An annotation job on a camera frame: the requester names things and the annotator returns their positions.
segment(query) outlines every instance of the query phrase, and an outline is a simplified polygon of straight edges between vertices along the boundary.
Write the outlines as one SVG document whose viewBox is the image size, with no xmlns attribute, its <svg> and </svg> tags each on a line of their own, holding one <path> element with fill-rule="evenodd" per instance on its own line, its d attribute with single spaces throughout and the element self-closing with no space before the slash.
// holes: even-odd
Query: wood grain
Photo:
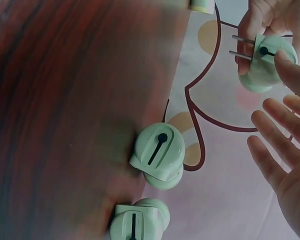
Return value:
<svg viewBox="0 0 300 240">
<path fill-rule="evenodd" d="M 0 0 L 0 240 L 100 238 L 141 196 L 186 0 Z"/>
</svg>

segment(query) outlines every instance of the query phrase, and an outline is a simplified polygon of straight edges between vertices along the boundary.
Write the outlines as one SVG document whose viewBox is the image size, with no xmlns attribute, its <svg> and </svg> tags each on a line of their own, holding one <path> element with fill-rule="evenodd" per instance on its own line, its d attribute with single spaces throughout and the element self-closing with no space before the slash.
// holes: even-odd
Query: electric plug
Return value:
<svg viewBox="0 0 300 240">
<path fill-rule="evenodd" d="M 230 54 L 250 61 L 248 73 L 239 76 L 243 87 L 250 92 L 265 93 L 274 85 L 282 83 L 275 67 L 275 55 L 278 50 L 284 50 L 287 57 L 295 64 L 298 64 L 298 56 L 294 47 L 281 36 L 264 36 L 258 34 L 255 41 L 236 35 L 232 37 L 238 41 L 254 45 L 252 56 L 229 51 Z"/>
</svg>

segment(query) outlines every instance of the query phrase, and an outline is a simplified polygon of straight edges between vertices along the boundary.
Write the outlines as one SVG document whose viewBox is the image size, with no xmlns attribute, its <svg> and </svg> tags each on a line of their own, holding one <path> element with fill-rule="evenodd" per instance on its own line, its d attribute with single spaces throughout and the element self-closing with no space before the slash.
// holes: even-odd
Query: plug adapter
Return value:
<svg viewBox="0 0 300 240">
<path fill-rule="evenodd" d="M 215 0 L 190 0 L 189 8 L 194 12 L 212 15 L 215 13 L 215 4 Z"/>
<path fill-rule="evenodd" d="M 284 50 L 287 57 L 295 64 L 298 64 L 298 56 L 294 47 L 281 36 L 258 34 L 255 41 L 235 35 L 232 37 L 238 41 L 254 45 L 252 56 L 229 51 L 230 54 L 250 61 L 248 73 L 239 76 L 243 87 L 250 92 L 265 93 L 274 85 L 282 83 L 275 67 L 275 55 L 278 50 Z"/>
</svg>

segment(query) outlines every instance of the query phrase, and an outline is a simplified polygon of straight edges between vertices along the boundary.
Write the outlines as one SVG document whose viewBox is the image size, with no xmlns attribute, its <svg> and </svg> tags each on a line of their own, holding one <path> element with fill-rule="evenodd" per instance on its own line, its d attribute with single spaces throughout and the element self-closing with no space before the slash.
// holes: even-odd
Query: fingernail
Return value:
<svg viewBox="0 0 300 240">
<path fill-rule="evenodd" d="M 288 59 L 286 52 L 283 49 L 279 49 L 276 52 L 276 55 L 282 60 L 290 61 L 290 59 Z"/>
</svg>

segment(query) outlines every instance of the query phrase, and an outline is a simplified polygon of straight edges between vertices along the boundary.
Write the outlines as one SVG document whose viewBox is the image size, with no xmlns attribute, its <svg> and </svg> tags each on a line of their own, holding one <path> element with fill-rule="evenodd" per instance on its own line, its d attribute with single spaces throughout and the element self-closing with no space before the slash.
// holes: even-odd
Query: black slot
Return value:
<svg viewBox="0 0 300 240">
<path fill-rule="evenodd" d="M 165 143 L 168 140 L 168 135 L 165 133 L 160 133 L 157 137 L 158 139 L 158 144 L 155 147 L 155 150 L 153 151 L 149 161 L 148 161 L 148 165 L 150 166 L 152 164 L 152 162 L 154 161 L 157 153 L 159 152 L 161 146 L 163 143 Z"/>
</svg>

